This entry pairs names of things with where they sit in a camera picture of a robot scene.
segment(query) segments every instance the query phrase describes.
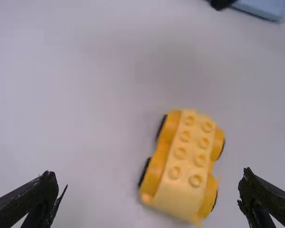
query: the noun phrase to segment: white table surface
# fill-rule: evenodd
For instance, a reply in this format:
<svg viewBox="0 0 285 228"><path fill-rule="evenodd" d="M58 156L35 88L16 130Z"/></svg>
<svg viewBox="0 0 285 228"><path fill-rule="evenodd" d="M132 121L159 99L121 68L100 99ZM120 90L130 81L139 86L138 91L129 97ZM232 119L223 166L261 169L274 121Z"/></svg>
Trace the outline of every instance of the white table surface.
<svg viewBox="0 0 285 228"><path fill-rule="evenodd" d="M162 114L184 107L227 138L204 227L248 228L243 168L285 190L285 24L201 0L0 0L0 196L54 171L52 227L188 227L136 192Z"/></svg>

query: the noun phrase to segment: light blue object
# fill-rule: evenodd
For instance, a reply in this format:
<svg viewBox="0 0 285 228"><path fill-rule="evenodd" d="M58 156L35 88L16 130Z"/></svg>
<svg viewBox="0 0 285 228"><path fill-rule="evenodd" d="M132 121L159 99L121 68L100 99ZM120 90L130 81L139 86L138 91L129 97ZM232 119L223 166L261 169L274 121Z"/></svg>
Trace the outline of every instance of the light blue object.
<svg viewBox="0 0 285 228"><path fill-rule="evenodd" d="M232 7L271 21L285 21L285 0L237 0Z"/></svg>

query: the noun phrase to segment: yellow toy car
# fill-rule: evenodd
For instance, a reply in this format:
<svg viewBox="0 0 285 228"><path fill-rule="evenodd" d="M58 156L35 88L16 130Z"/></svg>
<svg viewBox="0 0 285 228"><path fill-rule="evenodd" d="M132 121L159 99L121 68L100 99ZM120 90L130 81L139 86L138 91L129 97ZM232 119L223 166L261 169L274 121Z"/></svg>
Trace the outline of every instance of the yellow toy car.
<svg viewBox="0 0 285 228"><path fill-rule="evenodd" d="M203 221L217 200L212 168L224 145L223 130L209 116L193 109L169 112L139 181L141 201L193 224Z"/></svg>

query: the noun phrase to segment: toy wheel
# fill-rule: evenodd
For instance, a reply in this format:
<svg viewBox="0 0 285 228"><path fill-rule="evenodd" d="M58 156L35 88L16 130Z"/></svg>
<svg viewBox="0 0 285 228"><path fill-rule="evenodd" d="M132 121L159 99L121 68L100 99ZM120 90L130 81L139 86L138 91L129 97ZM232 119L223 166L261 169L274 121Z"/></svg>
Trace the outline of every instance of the toy wheel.
<svg viewBox="0 0 285 228"><path fill-rule="evenodd" d="M226 139L224 139L223 146L222 146L222 150L221 150L221 152L220 152L220 154L219 154L219 156L218 156L218 159L220 158L220 156L221 156L222 153L223 153L223 150L224 150L224 147L225 147L225 143L226 143Z"/></svg>
<svg viewBox="0 0 285 228"><path fill-rule="evenodd" d="M145 163L145 165L144 165L144 168L143 168L143 170L142 170L141 177L140 177L139 182L138 182L138 188L140 188L141 185L142 185L142 181L143 181L143 179L144 179L144 175L146 174L146 171L147 171L147 168L148 168L148 166L149 166L150 160L151 160L151 157L147 159L147 161L146 161L146 163Z"/></svg>
<svg viewBox="0 0 285 228"><path fill-rule="evenodd" d="M163 124L165 123L166 118L167 118L167 115L165 114L161 120L160 127L157 130L156 141L158 140L158 137L160 136L160 133L161 133L161 130L162 130Z"/></svg>
<svg viewBox="0 0 285 228"><path fill-rule="evenodd" d="M215 207L215 205L217 203L217 199L218 199L218 191L217 191L217 196L215 197L214 204L213 204L211 212L213 211L213 209L214 209L214 207Z"/></svg>

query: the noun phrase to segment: lego stud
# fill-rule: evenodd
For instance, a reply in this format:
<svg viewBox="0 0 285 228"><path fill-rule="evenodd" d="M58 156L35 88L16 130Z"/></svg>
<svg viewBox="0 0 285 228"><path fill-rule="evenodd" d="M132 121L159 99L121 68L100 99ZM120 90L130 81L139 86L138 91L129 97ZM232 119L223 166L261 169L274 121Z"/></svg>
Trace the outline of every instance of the lego stud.
<svg viewBox="0 0 285 228"><path fill-rule="evenodd" d="M195 157L194 162L198 167L203 167L206 164L206 156L204 154L199 154Z"/></svg>
<svg viewBox="0 0 285 228"><path fill-rule="evenodd" d="M189 115L185 118L184 122L187 126L191 126L194 123L194 117L192 115Z"/></svg>
<svg viewBox="0 0 285 228"><path fill-rule="evenodd" d="M179 159L184 159L186 157L186 150L184 148L177 148L174 151L174 155Z"/></svg>
<svg viewBox="0 0 285 228"><path fill-rule="evenodd" d="M211 132L212 130L213 130L213 125L212 125L212 123L210 123L210 122L205 122L204 125L203 125L203 131L204 131L205 133L209 133L209 132Z"/></svg>
<svg viewBox="0 0 285 228"><path fill-rule="evenodd" d="M202 182L202 178L199 175L192 175L189 177L189 184L195 188L201 186Z"/></svg>
<svg viewBox="0 0 285 228"><path fill-rule="evenodd" d="M173 167L169 170L169 177L173 180L178 179L181 175L181 169L180 167Z"/></svg>
<svg viewBox="0 0 285 228"><path fill-rule="evenodd" d="M209 142L209 139L207 138L202 138L201 141L200 141L200 146L201 148L207 148L209 146L210 142Z"/></svg>
<svg viewBox="0 0 285 228"><path fill-rule="evenodd" d="M189 141L189 139L190 139L190 133L189 132L187 132L187 131L184 131L184 132L182 132L181 134L180 134L180 139L183 141L183 142L187 142L187 141Z"/></svg>

